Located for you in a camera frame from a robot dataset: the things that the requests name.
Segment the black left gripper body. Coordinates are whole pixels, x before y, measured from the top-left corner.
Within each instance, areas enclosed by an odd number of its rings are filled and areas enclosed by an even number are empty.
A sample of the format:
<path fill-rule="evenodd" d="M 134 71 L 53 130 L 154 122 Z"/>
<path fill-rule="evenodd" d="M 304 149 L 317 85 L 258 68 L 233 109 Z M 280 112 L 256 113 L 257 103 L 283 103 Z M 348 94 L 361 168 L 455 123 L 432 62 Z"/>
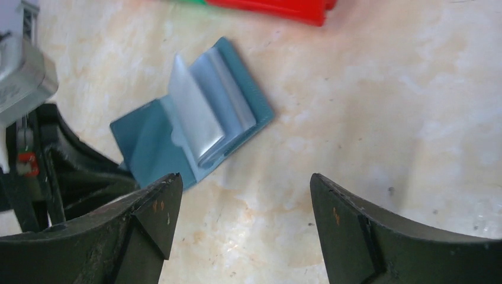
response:
<path fill-rule="evenodd" d="M 1 189 L 24 233 L 40 232 L 49 224 L 38 126 L 36 118 L 24 117 L 6 130 L 10 171 L 1 174 Z"/>

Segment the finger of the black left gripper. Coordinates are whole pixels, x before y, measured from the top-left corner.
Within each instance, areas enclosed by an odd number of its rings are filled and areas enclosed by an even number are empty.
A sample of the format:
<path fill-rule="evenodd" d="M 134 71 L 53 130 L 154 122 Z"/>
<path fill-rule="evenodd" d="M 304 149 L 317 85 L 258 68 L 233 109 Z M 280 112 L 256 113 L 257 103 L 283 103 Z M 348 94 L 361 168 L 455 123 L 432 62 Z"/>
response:
<path fill-rule="evenodd" d="M 84 143 L 56 104 L 37 108 L 41 153 L 58 222 L 83 216 L 139 189 L 132 174 Z"/>

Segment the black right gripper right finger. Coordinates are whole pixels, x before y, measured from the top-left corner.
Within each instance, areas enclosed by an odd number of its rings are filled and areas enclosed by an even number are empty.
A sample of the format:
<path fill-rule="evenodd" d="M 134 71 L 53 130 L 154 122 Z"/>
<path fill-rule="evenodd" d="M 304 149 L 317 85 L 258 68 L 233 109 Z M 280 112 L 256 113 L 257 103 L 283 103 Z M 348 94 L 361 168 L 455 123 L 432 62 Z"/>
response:
<path fill-rule="evenodd" d="M 501 241 L 412 221 L 315 173 L 310 192 L 330 283 L 500 283 Z"/>

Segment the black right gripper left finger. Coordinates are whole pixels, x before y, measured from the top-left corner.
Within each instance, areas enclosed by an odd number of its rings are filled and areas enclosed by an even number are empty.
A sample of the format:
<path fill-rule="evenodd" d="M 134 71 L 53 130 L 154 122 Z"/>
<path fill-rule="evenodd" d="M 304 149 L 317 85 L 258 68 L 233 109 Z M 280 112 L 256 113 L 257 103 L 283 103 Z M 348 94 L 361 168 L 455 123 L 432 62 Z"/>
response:
<path fill-rule="evenodd" d="M 180 174 L 169 174 L 39 233 L 2 237 L 1 282 L 158 283 L 182 193 Z"/>

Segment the teal card holder wallet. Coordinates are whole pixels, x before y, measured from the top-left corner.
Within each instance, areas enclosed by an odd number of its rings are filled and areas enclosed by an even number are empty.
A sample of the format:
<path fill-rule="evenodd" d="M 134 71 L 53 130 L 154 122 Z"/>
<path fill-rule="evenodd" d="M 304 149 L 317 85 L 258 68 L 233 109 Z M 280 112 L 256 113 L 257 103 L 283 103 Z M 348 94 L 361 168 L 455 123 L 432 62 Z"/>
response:
<path fill-rule="evenodd" d="M 188 189 L 274 116 L 234 45 L 222 37 L 190 66 L 176 55 L 167 94 L 116 119 L 110 129 L 140 186 L 178 173 Z"/>

